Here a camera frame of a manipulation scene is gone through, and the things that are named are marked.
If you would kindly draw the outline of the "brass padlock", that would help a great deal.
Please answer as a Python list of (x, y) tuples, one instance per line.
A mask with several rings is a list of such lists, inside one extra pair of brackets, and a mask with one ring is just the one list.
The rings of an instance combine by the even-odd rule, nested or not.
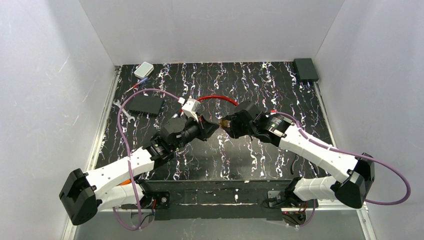
[(226, 120), (226, 119), (221, 119), (219, 121), (219, 125), (220, 125), (220, 127), (222, 129), (229, 128), (230, 127), (230, 122), (228, 120)]

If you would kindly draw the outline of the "red cable lock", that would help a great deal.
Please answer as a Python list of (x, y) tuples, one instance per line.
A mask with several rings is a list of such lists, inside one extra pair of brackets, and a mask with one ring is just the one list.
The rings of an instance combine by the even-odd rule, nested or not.
[[(228, 102), (228, 103), (231, 103), (233, 106), (238, 106), (239, 104), (235, 101), (235, 100), (232, 100), (232, 99), (230, 99), (229, 97), (226, 97), (226, 96), (222, 96), (222, 95), (206, 95), (206, 96), (202, 96), (202, 97), (199, 97), (199, 98), (197, 98), (196, 100), (198, 100), (200, 103), (202, 102), (202, 101), (205, 101), (205, 100), (212, 100), (212, 99), (217, 99), (217, 100), (223, 100), (223, 101), (226, 101), (226, 102)], [(200, 117), (201, 117), (201, 115), (198, 113), (198, 110), (197, 110), (197, 115), (198, 115), (198, 122), (200, 121)], [(176, 119), (176, 118), (181, 118), (182, 116), (185, 116), (184, 115), (184, 113), (182, 112), (182, 110), (180, 109), (178, 112), (176, 112), (171, 118), (172, 119)]]

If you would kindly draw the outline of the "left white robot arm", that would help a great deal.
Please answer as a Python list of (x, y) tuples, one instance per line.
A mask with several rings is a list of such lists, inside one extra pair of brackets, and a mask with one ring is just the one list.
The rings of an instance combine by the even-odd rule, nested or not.
[(163, 166), (194, 139), (207, 141), (219, 127), (203, 116), (171, 118), (129, 156), (87, 172), (71, 171), (58, 197), (72, 224), (84, 224), (105, 209), (138, 203), (136, 196), (142, 198), (143, 189), (123, 186), (124, 181)]

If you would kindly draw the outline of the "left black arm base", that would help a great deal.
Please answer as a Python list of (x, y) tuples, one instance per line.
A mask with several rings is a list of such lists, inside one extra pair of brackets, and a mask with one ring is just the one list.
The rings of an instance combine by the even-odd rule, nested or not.
[(154, 191), (153, 199), (155, 200), (155, 210), (164, 210), (170, 207), (170, 192), (168, 191)]

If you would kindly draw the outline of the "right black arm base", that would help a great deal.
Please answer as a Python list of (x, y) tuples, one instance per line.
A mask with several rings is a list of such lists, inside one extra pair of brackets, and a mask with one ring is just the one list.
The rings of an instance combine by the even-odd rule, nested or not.
[(318, 208), (317, 200), (303, 201), (295, 196), (285, 196), (284, 191), (269, 190), (262, 205), (268, 209), (293, 208), (295, 211), (302, 212), (314, 206)]

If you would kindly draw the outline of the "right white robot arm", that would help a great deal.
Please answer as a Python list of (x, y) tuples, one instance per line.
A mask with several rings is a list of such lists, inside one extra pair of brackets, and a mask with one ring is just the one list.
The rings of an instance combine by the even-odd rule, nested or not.
[(306, 133), (294, 117), (277, 111), (263, 112), (251, 101), (237, 105), (219, 124), (234, 139), (250, 136), (278, 149), (302, 157), (330, 175), (319, 178), (296, 177), (285, 188), (282, 199), (338, 200), (360, 209), (375, 179), (370, 155), (364, 157), (340, 153), (337, 148)]

